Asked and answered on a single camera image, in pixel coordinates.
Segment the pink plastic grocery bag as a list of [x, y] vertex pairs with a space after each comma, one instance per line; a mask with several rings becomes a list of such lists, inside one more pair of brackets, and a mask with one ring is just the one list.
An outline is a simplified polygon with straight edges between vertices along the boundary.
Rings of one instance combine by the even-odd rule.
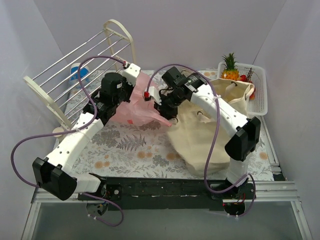
[[115, 115], [110, 119], [112, 122], [142, 126], [152, 121], [170, 127], [172, 124], [154, 108], [154, 101], [145, 101], [143, 93], [147, 87], [150, 77], [140, 72], [136, 85], [130, 96], [130, 102], [122, 102], [116, 109]]

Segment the beige canvas tote bag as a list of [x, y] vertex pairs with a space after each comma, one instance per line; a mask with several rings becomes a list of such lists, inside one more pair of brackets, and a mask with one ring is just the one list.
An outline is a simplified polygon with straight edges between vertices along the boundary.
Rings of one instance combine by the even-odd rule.
[[[252, 83], [218, 78], [212, 80], [211, 84], [224, 101], [241, 114], [248, 115], [249, 98], [255, 91]], [[186, 162], [188, 171], [202, 177], [217, 122], [200, 106], [188, 100], [177, 107], [176, 117], [176, 120], [171, 120], [172, 126], [166, 132], [169, 141]], [[230, 157], [225, 151], [229, 140], [227, 132], [220, 126], [207, 169], [208, 175], [229, 167]]]

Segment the toy pineapple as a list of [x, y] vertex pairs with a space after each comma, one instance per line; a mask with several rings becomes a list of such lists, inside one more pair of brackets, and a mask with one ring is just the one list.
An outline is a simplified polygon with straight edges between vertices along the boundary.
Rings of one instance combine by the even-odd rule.
[[239, 77], [239, 70], [236, 68], [236, 61], [234, 53], [229, 53], [228, 55], [223, 55], [222, 59], [224, 61], [224, 69], [221, 73], [222, 79], [234, 80], [236, 81]]

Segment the cream metal shoe rack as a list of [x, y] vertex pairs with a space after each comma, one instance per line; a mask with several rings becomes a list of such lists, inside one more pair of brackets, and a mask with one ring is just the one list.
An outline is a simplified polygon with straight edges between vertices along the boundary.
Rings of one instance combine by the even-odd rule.
[[24, 82], [52, 112], [63, 130], [70, 130], [88, 101], [89, 94], [101, 86], [108, 72], [122, 71], [122, 62], [136, 63], [132, 35], [115, 19], [103, 29]]

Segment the red toy fruit with stem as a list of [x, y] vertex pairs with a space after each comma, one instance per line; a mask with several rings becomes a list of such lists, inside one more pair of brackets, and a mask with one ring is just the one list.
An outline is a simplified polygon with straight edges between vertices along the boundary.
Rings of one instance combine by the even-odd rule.
[[[243, 74], [243, 75], [240, 75], [236, 80], [237, 81], [241, 81], [241, 82], [246, 82], [246, 83], [251, 83], [253, 84], [252, 82], [252, 75], [253, 75], [253, 69], [250, 68], [249, 69], [249, 72], [247, 73], [247, 75]], [[253, 101], [255, 99], [255, 92], [256, 92], [256, 89], [253, 90], [253, 93], [250, 95], [249, 97], [249, 100], [250, 101]]]

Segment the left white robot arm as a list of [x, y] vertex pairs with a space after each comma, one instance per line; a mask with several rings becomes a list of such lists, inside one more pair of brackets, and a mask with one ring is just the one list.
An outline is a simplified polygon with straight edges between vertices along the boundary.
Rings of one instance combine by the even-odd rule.
[[93, 136], [116, 114], [122, 102], [130, 102], [139, 70], [108, 72], [101, 86], [91, 94], [91, 101], [83, 108], [73, 133], [67, 134], [45, 158], [36, 158], [32, 164], [38, 186], [62, 201], [73, 193], [89, 193], [95, 200], [106, 196], [101, 178], [93, 173], [71, 176], [75, 161]]

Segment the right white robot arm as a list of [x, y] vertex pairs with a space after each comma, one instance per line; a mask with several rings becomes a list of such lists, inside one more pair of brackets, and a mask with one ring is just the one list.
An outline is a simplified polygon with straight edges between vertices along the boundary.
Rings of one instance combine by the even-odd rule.
[[223, 184], [215, 188], [204, 181], [207, 190], [213, 195], [227, 195], [237, 199], [245, 192], [244, 186], [252, 175], [248, 173], [247, 156], [253, 152], [260, 139], [261, 122], [257, 117], [249, 118], [229, 105], [218, 96], [210, 79], [194, 70], [184, 76], [178, 70], [179, 65], [168, 64], [169, 70], [162, 79], [168, 86], [169, 93], [162, 94], [151, 85], [147, 85], [143, 94], [145, 101], [154, 99], [154, 107], [167, 120], [178, 114], [178, 106], [185, 100], [196, 104], [216, 120], [216, 129], [209, 152], [213, 152], [220, 127], [230, 137], [224, 149], [230, 157], [230, 165]]

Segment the steel tray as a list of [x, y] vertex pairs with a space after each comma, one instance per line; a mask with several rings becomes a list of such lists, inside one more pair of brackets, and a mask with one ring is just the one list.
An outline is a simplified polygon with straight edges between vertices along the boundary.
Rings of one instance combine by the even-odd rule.
[[198, 71], [193, 71], [193, 70], [189, 70], [189, 69], [181, 69], [180, 73], [186, 77], [188, 77], [189, 75], [192, 75], [192, 74], [199, 74]]

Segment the blue white container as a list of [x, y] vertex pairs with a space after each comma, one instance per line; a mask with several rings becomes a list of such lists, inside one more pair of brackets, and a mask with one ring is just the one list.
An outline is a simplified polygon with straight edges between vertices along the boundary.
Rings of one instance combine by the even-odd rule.
[[[80, 66], [80, 63], [77, 62], [77, 63], [73, 63], [70, 67], [71, 77], [69, 78], [68, 83], [69, 83], [69, 87], [72, 87], [72, 89], [70, 90], [71, 94], [74, 94], [81, 89], [81, 86], [78, 84], [79, 78], [78, 78], [78, 74], [77, 74], [79, 66]], [[90, 72], [90, 69], [88, 66], [84, 66], [80, 70], [80, 78], [81, 78], [82, 84], [84, 86], [90, 82], [90, 79], [88, 77], [84, 78], [84, 76], [86, 76], [89, 72]]]

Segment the floral table mat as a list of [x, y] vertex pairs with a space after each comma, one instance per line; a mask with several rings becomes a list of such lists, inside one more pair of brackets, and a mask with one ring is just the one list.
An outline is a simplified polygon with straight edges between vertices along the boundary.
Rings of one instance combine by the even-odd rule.
[[207, 176], [212, 180], [226, 177], [228, 168], [207, 174], [213, 152], [207, 155], [203, 176], [191, 174], [167, 136], [170, 127], [155, 120], [141, 126], [109, 121], [82, 150], [70, 174], [170, 179]]

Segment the grey soap dispenser bottle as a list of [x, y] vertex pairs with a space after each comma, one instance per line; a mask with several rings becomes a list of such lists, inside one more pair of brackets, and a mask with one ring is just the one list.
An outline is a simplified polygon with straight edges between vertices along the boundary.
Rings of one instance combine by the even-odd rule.
[[65, 129], [62, 127], [56, 127], [53, 131], [52, 134], [56, 138], [60, 138], [65, 134]]

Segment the white plastic basket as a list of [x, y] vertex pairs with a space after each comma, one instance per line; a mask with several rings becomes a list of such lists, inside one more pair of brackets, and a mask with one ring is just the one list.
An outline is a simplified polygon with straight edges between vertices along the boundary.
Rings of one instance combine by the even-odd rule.
[[247, 100], [246, 111], [249, 116], [264, 116], [268, 112], [268, 96], [265, 70], [256, 65], [236, 63], [239, 75], [248, 75], [252, 71], [251, 81], [254, 85], [254, 99]]

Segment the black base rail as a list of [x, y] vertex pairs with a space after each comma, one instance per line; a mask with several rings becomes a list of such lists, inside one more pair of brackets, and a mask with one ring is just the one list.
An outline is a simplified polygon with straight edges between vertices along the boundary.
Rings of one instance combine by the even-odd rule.
[[223, 202], [239, 198], [252, 200], [254, 186], [242, 186], [213, 194], [201, 179], [104, 177], [95, 193], [79, 194], [78, 200], [92, 201], [94, 197], [109, 200], [123, 210], [207, 209], [222, 211]]

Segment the aluminium frame rail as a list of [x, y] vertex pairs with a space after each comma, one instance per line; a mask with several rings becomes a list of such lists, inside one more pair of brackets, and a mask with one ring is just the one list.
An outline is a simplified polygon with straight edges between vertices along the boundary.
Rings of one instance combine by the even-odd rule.
[[297, 202], [300, 196], [294, 181], [257, 181], [257, 202]]

